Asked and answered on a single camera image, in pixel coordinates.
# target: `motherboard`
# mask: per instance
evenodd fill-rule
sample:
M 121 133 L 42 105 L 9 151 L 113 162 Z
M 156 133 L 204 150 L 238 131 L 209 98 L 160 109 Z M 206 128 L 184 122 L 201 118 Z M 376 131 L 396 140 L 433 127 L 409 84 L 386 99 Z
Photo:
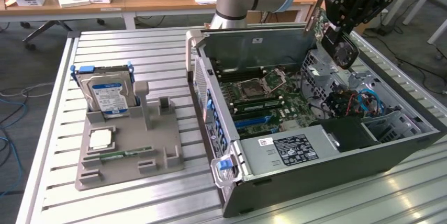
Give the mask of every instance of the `motherboard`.
M 316 120 L 300 93 L 300 78 L 281 66 L 232 73 L 230 78 L 220 75 L 220 89 L 240 139 L 304 128 Z

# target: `sticker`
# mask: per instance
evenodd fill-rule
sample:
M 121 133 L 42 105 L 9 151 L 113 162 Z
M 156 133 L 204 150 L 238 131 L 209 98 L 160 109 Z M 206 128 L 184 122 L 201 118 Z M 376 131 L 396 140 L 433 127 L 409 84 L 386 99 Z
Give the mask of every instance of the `sticker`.
M 261 38 L 253 38 L 250 43 L 262 43 L 262 39 Z
M 278 104 L 278 101 L 272 101 L 272 102 L 266 102 L 264 104 L 265 107 L 269 107 L 269 106 L 273 106 L 273 105 L 277 105 Z
M 101 8 L 99 11 L 121 11 L 121 8 Z
M 273 138 L 258 139 L 258 145 L 262 147 L 264 145 L 273 144 Z
M 261 109 L 261 108 L 264 108 L 262 105 L 250 106 L 250 107 L 244 108 L 244 111 L 246 111 L 246 110 L 254 110 L 254 109 Z
M 128 106 L 125 97 L 120 94 L 122 90 L 122 85 L 120 83 L 94 84 L 91 88 L 102 113 L 114 115 L 126 111 Z
M 285 166 L 296 165 L 318 158 L 305 135 L 297 135 L 273 141 Z

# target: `office chair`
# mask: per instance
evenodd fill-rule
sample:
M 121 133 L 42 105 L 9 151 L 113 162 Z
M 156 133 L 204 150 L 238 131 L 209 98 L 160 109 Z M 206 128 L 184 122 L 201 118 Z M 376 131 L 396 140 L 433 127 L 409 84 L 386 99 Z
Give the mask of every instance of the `office chair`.
M 99 24 L 99 25 L 103 25 L 105 22 L 102 19 L 95 19 L 95 22 Z M 27 36 L 25 39 L 22 39 L 22 43 L 23 43 L 23 46 L 25 46 L 25 49 L 26 50 L 35 50 L 35 45 L 29 43 L 29 41 L 37 37 L 45 30 L 47 30 L 53 25 L 59 25 L 66 31 L 71 31 L 71 29 L 67 27 L 67 25 L 63 23 L 63 21 L 61 20 L 50 20 L 50 21 L 46 21 L 38 29 L 35 29 Z M 26 22 L 19 22 L 19 26 L 25 29 L 27 29 L 30 26 L 29 26 L 29 23 Z

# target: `hard drive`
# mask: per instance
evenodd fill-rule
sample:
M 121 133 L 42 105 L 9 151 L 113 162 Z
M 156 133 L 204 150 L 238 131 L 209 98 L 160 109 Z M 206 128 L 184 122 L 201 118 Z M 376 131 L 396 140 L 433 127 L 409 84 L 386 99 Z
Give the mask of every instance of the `hard drive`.
M 133 94 L 133 67 L 130 64 L 111 67 L 70 67 L 87 104 L 89 111 L 101 111 L 103 118 L 126 116 L 128 108 L 137 106 Z

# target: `white label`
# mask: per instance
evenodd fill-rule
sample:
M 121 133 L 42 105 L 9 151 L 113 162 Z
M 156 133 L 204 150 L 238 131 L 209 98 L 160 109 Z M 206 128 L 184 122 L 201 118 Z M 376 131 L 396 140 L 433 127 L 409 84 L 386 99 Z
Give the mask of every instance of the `white label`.
M 272 101 L 272 102 L 266 102 L 264 104 L 264 106 L 268 107 L 268 106 L 273 106 L 273 105 L 277 105 L 277 104 L 278 104 L 278 101 Z
M 258 145 L 262 147 L 264 145 L 273 144 L 273 138 L 258 139 Z
M 120 11 L 121 8 L 101 8 L 99 11 Z
M 262 39 L 261 38 L 253 38 L 252 43 L 262 43 Z
M 261 109 L 261 108 L 264 108 L 262 105 L 250 106 L 250 107 L 244 108 L 244 111 L 246 111 L 246 110 L 254 110 L 254 109 Z
M 122 85 L 120 83 L 94 84 L 91 88 L 102 113 L 114 115 L 126 111 L 128 106 L 125 97 L 120 94 L 120 91 L 122 90 Z

